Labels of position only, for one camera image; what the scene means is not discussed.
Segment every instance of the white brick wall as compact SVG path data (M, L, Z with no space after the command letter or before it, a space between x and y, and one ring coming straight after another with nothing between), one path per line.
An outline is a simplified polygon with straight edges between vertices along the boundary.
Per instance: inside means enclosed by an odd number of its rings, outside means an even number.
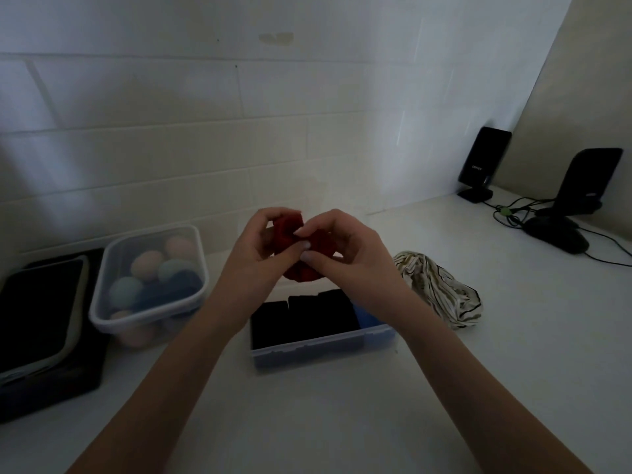
M3 3L3 252L179 221L212 252L259 206L449 193L478 129L515 125L569 3Z

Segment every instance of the hand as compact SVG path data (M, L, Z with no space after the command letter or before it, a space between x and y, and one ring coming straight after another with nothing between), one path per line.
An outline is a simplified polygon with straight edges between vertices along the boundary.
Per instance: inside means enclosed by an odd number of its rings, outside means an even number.
M239 332L274 285L296 263L310 243L302 241L273 257L273 229L269 221L298 213L288 208L265 208L250 219L228 256L222 274L207 300L210 311L232 334Z
M340 210L313 217L295 234L306 238L317 229L331 234L343 257L331 259L316 251L305 251L301 260L333 281L354 303L394 326L394 302L408 298L412 291L379 234Z

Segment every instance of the red cloth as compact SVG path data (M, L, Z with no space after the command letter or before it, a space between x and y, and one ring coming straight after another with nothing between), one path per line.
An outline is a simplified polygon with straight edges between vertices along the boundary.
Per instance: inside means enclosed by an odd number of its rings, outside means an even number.
M304 238L299 238L294 234L294 231L303 225L303 217L300 214L289 214L287 216L277 218L274 220L273 225L274 254L279 254L288 249L294 243L304 240ZM317 229L314 231L314 233L307 238L307 241L312 243L312 247L310 248L312 251L318 251L330 258L332 258L334 253L336 253L336 243L331 236L329 236L329 233L323 229ZM323 277L322 274L310 268L302 261L299 261L290 269L285 271L284 276L298 282L316 281L317 279Z

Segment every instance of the light blue ball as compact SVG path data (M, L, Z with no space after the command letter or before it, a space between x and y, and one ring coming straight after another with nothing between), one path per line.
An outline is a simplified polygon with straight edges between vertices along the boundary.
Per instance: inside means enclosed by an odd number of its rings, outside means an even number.
M110 304L116 309L129 309L136 302L141 289L143 289L143 283L135 277L126 276L117 279L109 291Z
M180 271L189 270L198 272L197 265L184 259L170 259L158 267L158 279L160 282L167 282L174 274Z

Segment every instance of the crumpled striped cloth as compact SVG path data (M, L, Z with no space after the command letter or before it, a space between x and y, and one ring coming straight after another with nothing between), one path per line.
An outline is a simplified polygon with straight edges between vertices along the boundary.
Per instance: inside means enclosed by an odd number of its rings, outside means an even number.
M402 251L393 261L408 286L452 329L478 322L483 304L476 290L458 282L425 254Z

